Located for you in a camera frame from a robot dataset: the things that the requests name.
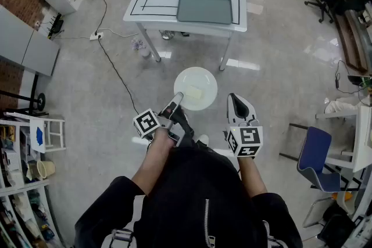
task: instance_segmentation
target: black cable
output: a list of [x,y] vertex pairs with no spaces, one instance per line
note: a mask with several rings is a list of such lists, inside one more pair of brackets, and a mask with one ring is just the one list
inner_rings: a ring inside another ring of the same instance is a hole
[[104,13],[103,16],[102,16],[101,22],[99,22],[99,25],[98,25],[98,27],[97,27],[97,30],[95,31],[95,35],[97,35],[98,28],[99,28],[99,26],[101,26],[101,24],[102,24],[102,22],[103,22],[103,18],[105,17],[106,12],[107,12],[107,2],[106,2],[105,0],[103,0],[103,1],[105,2],[105,5],[106,5],[105,13]]
[[342,62],[345,65],[346,71],[348,72],[348,75],[350,75],[350,72],[349,72],[349,69],[348,69],[346,63],[344,61],[342,61],[342,60],[339,60],[338,63],[337,63],[337,69],[336,69],[336,72],[335,72],[336,89],[339,90],[339,92],[345,93],[345,94],[354,94],[354,93],[357,93],[357,92],[359,94],[359,91],[360,90],[366,89],[366,87],[364,87],[363,89],[359,89],[359,87],[358,87],[358,90],[357,91],[354,91],[354,92],[345,92],[345,91],[342,91],[342,90],[338,89],[338,87],[339,87],[338,82],[339,82],[339,80],[341,78],[341,73],[338,72],[338,68],[339,68],[339,63],[340,62]]
[[149,141],[149,144],[147,145],[147,149],[146,149],[146,152],[148,152],[149,148],[150,148],[150,145],[152,143],[152,141],[148,140]]
[[103,52],[106,54],[107,58],[110,60],[112,67],[113,67],[113,68],[115,69],[115,71],[116,71],[116,74],[119,76],[119,78],[121,79],[121,82],[123,83],[123,85],[124,85],[125,88],[127,89],[128,93],[129,93],[129,96],[130,96],[130,100],[132,101],[133,109],[135,110],[135,112],[137,113],[137,115],[139,115],[139,112],[136,110],[136,108],[135,108],[135,106],[134,106],[134,102],[133,102],[132,94],[130,94],[130,91],[129,91],[128,87],[126,86],[126,83],[124,83],[124,81],[123,81],[123,79],[121,78],[120,74],[117,72],[117,70],[116,70],[116,68],[115,68],[115,65],[112,63],[112,61],[111,61],[109,55],[106,53],[106,50],[105,50],[105,48],[102,46],[101,41],[99,40],[99,38],[98,38],[98,42],[99,42],[99,45],[101,46]]
[[[370,81],[370,80],[372,80],[372,78],[369,78],[368,80],[366,80],[366,81],[364,81],[364,82],[361,82],[360,84],[359,84],[359,86],[360,85],[362,85],[362,84],[364,84],[365,82],[367,82],[367,81]],[[371,105],[366,105],[364,102],[362,102],[361,100],[360,100],[360,93],[358,92],[358,99],[359,99],[359,101],[360,101],[360,103],[361,104],[363,104],[363,105],[365,105],[365,106],[368,106],[368,107],[371,107]]]
[[64,29],[58,31],[58,32],[56,33],[56,35],[55,35],[53,38],[55,38],[58,34],[60,34],[60,33],[62,33],[62,32],[64,32]]

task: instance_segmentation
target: gray floor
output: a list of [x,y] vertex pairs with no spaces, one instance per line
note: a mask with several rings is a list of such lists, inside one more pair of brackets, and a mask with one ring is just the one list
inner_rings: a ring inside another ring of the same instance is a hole
[[[123,35],[136,33],[123,22],[130,0],[106,0],[108,10],[101,27]],[[214,74],[216,100],[206,110],[187,112],[196,134],[208,134],[212,148],[226,149],[222,130],[226,125],[226,98],[236,92],[254,105],[264,129],[264,147],[255,159],[271,192],[286,201],[301,236],[302,221],[310,204],[326,196],[310,189],[296,171],[296,163],[279,152],[298,155],[305,132],[289,128],[289,122],[314,125],[334,135],[349,135],[342,120],[315,120],[325,100],[342,94],[335,90],[337,61],[342,58],[339,37],[328,19],[318,23],[319,10],[304,0],[247,0],[256,13],[248,13],[248,30],[240,34],[231,58],[250,68],[227,66],[218,70],[225,38],[176,35],[171,41],[159,32],[149,35],[159,51],[170,52],[160,63],[143,59],[131,50],[131,38],[105,31],[102,45],[132,92],[139,111],[159,110],[173,96],[173,82],[184,69],[200,66]],[[66,16],[63,37],[89,37],[105,6],[102,0],[85,0],[79,11]],[[67,243],[74,239],[74,223],[118,175],[131,177],[145,156],[146,147],[132,142],[130,97],[102,52],[88,39],[55,39],[61,50],[52,78],[40,78],[39,91],[47,98],[47,111],[66,120],[67,150],[47,155],[56,164],[49,193],[56,221]],[[341,87],[349,86],[341,65]]]

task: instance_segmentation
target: white table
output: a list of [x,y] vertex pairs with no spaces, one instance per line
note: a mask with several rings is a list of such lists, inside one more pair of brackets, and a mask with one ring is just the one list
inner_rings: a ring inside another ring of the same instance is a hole
[[335,118],[356,116],[355,142],[352,152],[341,152],[341,155],[352,156],[351,161],[327,157],[325,163],[334,164],[335,166],[351,168],[353,172],[372,164],[372,142],[371,133],[371,115],[372,108],[361,105],[357,110],[346,110],[329,114],[316,114],[315,118]]
[[245,32],[247,29],[246,0],[231,0],[231,5],[233,21],[229,25],[179,22],[176,18],[178,0],[131,0],[123,20],[136,22],[144,40],[158,62],[160,61],[160,56],[148,37],[146,30],[172,30],[228,37],[228,44],[220,65],[220,70],[224,70],[232,50],[231,40],[236,32]]

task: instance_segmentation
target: power strip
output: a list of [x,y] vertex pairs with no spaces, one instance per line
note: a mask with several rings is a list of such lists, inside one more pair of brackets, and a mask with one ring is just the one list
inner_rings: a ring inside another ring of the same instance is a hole
[[99,39],[103,39],[103,32],[97,32],[97,34],[95,32],[93,32],[91,34],[91,37],[89,38],[90,41],[96,41]]

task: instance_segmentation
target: white shelf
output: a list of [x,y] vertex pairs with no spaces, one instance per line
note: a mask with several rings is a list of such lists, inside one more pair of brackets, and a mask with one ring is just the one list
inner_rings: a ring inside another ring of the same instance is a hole
[[2,226],[1,222],[0,222],[0,229],[5,234],[5,236],[8,239],[10,245],[12,245],[12,248],[17,248],[16,245],[14,245],[14,243],[13,243],[12,239],[10,238],[10,236],[8,235],[8,233],[6,232],[5,228]]
[[47,194],[45,193],[45,188],[44,187],[39,187],[38,188],[39,194],[40,194],[40,202],[45,209],[46,212],[46,217],[48,219],[48,224],[49,228],[52,230],[54,233],[54,239],[58,240],[60,242],[60,239],[58,237],[57,229],[54,226],[53,218],[51,216],[51,211],[49,209],[48,201],[47,201]]
[[47,186],[49,185],[49,180],[42,180],[42,181],[37,181],[37,182],[32,182],[25,184],[24,187],[22,188],[14,188],[14,187],[6,187],[0,189],[0,197],[1,196],[9,196],[9,195],[15,195],[17,193],[23,192],[23,191],[30,191],[32,189],[39,188],[40,186]]
[[21,143],[21,140],[20,140],[20,126],[17,125],[16,126],[16,139],[13,142],[13,150],[17,153],[18,167],[19,167],[19,171],[20,171],[20,173],[22,175],[22,182],[20,184],[18,184],[18,185],[15,186],[15,187],[18,187],[18,188],[24,187],[20,143]]
[[32,212],[31,221],[33,222],[33,224],[36,225],[36,227],[37,227],[37,229],[38,229],[38,231],[39,231],[39,237],[40,237],[40,238],[45,242],[45,239],[44,239],[44,237],[42,236],[41,231],[40,231],[40,229],[39,229],[39,226],[38,226],[38,224],[37,224],[37,221],[36,221],[36,218],[35,218],[35,213],[32,211],[31,204],[30,204],[30,199],[28,199],[27,191],[24,191],[23,194],[24,194],[24,195],[26,196],[26,198],[27,198],[27,207],[28,207],[28,208],[31,210],[31,212]]
[[29,247],[32,247],[31,246],[31,243],[28,241],[28,239],[26,238],[26,235],[24,234],[23,232],[23,229],[21,227],[21,225],[19,224],[19,221],[16,217],[16,211],[14,210],[13,208],[13,205],[10,201],[10,198],[8,196],[5,196],[5,201],[7,202],[7,204],[10,205],[10,212],[12,213],[12,217],[13,217],[13,221],[16,223],[15,226],[16,226],[16,229],[18,231],[18,233],[21,235],[22,239],[24,240],[24,242],[29,246]]
[[30,126],[30,123],[29,122],[9,121],[9,120],[0,119],[0,125]]

